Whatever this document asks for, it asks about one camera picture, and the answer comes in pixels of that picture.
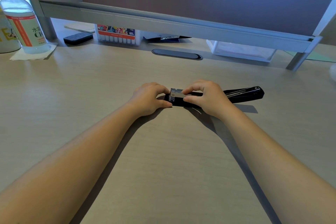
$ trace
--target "stapler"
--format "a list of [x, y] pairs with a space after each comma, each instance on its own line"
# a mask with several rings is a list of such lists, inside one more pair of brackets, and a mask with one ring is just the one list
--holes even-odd
[[[262, 99], [265, 94], [263, 89], [259, 86], [237, 90], [224, 90], [223, 92], [233, 104]], [[173, 106], [200, 108], [198, 105], [194, 105], [183, 101], [184, 97], [190, 95], [200, 97], [203, 95], [203, 93], [192, 91], [189, 94], [183, 94], [181, 89], [171, 88], [170, 94], [165, 95], [165, 100], [172, 103]]]

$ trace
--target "white plastic box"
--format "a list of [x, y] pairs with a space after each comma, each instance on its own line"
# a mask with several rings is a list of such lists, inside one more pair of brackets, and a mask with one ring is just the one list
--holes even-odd
[[142, 31], [101, 24], [94, 25], [98, 41], [139, 46], [143, 38]]
[[207, 40], [212, 54], [234, 57], [240, 59], [250, 59], [263, 62], [271, 62], [275, 49], [256, 47], [243, 44], [233, 44]]

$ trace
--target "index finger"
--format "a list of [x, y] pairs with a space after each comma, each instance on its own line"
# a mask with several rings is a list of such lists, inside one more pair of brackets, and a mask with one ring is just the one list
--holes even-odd
[[162, 94], [162, 93], [164, 93], [164, 94], [169, 94], [170, 93], [170, 90], [169, 89], [167, 89], [165, 86], [163, 86], [163, 85], [156, 85], [155, 86], [155, 89], [156, 89], [156, 94], [158, 95], [158, 94]]
[[185, 88], [182, 93], [183, 94], [188, 94], [193, 90], [200, 90], [204, 91], [204, 82], [194, 82], [193, 84], [189, 85], [187, 88]]

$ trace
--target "person's right arm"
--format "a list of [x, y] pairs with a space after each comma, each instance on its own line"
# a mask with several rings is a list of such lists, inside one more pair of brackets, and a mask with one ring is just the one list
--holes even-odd
[[232, 133], [248, 166], [283, 224], [336, 223], [336, 189], [301, 163], [235, 107], [214, 82], [199, 80], [183, 90]]

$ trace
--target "desk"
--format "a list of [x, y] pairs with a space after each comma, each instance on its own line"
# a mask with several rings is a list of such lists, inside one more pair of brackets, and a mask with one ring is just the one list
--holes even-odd
[[[291, 59], [284, 52], [261, 66], [213, 56], [200, 39], [161, 47], [176, 46], [194, 49], [204, 59], [143, 50], [157, 44], [137, 49], [96, 41], [61, 45], [43, 61], [9, 61], [9, 54], [1, 54], [0, 190], [127, 101], [142, 83], [184, 88], [197, 78], [223, 89], [261, 86], [264, 98], [245, 103], [258, 113], [247, 115], [336, 186], [336, 87], [328, 77], [330, 63], [305, 61], [292, 73], [283, 69]], [[130, 138], [81, 223], [270, 220], [220, 137], [188, 110], [173, 107]]]

